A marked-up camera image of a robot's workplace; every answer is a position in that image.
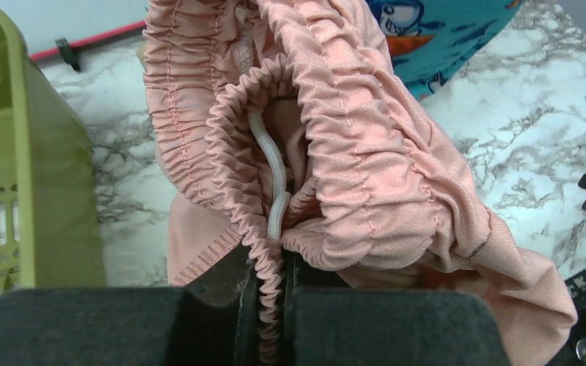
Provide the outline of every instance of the red cable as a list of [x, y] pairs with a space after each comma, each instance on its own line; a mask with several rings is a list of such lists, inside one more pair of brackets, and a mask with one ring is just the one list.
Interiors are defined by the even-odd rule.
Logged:
[[[129, 25], [125, 25], [124, 27], [119, 27], [114, 30], [109, 30], [104, 33], [96, 34], [95, 36], [85, 38], [83, 40], [77, 40], [75, 42], [70, 42], [69, 45], [71, 48], [78, 48], [83, 47], [95, 42], [99, 42], [101, 40], [106, 40], [107, 38], [119, 36], [120, 34], [124, 34], [131, 31], [136, 31], [138, 29], [142, 29], [145, 27], [145, 21], [138, 21], [136, 23], [132, 23]], [[46, 57], [53, 56], [60, 53], [60, 50], [57, 48], [53, 48], [51, 50], [45, 50], [41, 52], [37, 52], [31, 55], [31, 59], [37, 61], [39, 59], [45, 59]]]

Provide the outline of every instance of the white marble countertop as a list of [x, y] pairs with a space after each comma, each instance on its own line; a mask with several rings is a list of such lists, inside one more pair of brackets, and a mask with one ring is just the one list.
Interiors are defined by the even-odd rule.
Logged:
[[[137, 37], [42, 66], [88, 125], [111, 285], [166, 281], [174, 187], [154, 162]], [[514, 21], [423, 106], [470, 161], [483, 201], [518, 245], [564, 278], [586, 268], [586, 36], [550, 0]]]

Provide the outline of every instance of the pink garment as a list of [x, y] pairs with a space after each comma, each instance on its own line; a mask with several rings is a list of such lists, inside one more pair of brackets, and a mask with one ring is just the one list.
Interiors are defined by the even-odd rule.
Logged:
[[[554, 264], [517, 248], [480, 201], [465, 158], [394, 76], [363, 0], [150, 0], [145, 35], [157, 158], [181, 192], [170, 284], [250, 246], [265, 282], [262, 362], [275, 354], [280, 243], [353, 287], [480, 296], [517, 366], [561, 348], [576, 312]], [[281, 241], [267, 219], [281, 183], [251, 133], [256, 112], [292, 187]]]

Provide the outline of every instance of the blue cloth with shark print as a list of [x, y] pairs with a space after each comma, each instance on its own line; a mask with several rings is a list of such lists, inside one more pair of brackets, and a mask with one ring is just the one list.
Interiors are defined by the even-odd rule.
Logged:
[[513, 18], [523, 0], [366, 0], [412, 95], [434, 94]]

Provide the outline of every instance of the green basket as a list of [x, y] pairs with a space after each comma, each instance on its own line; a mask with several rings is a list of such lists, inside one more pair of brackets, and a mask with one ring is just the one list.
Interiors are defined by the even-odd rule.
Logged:
[[0, 11], [0, 295], [104, 285], [89, 138]]

